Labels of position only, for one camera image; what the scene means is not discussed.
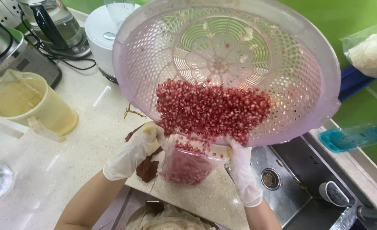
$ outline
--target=clear plastic bag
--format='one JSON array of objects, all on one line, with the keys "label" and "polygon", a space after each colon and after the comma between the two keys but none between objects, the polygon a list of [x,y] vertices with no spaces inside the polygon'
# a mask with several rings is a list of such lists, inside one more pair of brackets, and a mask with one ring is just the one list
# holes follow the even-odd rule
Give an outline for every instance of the clear plastic bag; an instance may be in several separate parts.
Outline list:
[{"label": "clear plastic bag", "polygon": [[363,74],[377,78],[377,24],[340,40],[349,62]]},{"label": "clear plastic bag", "polygon": [[218,165],[226,162],[205,153],[171,147],[165,149],[164,164],[160,175],[164,180],[176,184],[200,184]]}]

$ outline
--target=glass kettle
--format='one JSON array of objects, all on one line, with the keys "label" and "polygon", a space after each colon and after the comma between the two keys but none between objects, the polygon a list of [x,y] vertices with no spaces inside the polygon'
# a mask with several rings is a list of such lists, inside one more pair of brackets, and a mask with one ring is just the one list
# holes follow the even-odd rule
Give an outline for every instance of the glass kettle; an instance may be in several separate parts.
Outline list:
[{"label": "glass kettle", "polygon": [[82,40],[82,30],[60,0],[18,0],[35,34],[50,48],[72,48]]}]

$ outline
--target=plastic colander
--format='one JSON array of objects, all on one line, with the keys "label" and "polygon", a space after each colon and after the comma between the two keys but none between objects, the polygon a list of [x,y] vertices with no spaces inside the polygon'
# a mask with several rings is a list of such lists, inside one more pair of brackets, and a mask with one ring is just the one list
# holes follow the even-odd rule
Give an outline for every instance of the plastic colander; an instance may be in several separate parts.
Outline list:
[{"label": "plastic colander", "polygon": [[340,106],[340,68],[329,42],[275,1],[153,0],[123,23],[113,66],[122,93],[154,121],[156,88],[167,79],[269,92],[271,113],[250,131],[248,146],[319,128]]}]

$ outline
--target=power outlet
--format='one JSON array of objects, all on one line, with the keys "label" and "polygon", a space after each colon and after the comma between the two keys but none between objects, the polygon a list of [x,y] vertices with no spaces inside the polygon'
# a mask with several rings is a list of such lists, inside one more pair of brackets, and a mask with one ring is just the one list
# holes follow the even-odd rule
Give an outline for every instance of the power outlet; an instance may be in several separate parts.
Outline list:
[{"label": "power outlet", "polygon": [[18,6],[18,2],[16,0],[1,0],[5,7],[14,15],[14,17],[21,22],[21,9]]},{"label": "power outlet", "polygon": [[4,6],[4,4],[0,1],[0,23],[8,28],[15,28],[20,22],[17,18],[12,15],[12,13]]}]

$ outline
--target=drain strainer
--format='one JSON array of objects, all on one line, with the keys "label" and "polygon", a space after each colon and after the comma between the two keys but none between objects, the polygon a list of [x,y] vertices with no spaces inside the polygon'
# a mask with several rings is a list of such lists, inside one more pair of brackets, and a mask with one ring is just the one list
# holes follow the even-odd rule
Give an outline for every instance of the drain strainer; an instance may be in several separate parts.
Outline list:
[{"label": "drain strainer", "polygon": [[277,190],[281,186],[281,177],[273,168],[266,168],[261,173],[263,185],[269,190]]}]

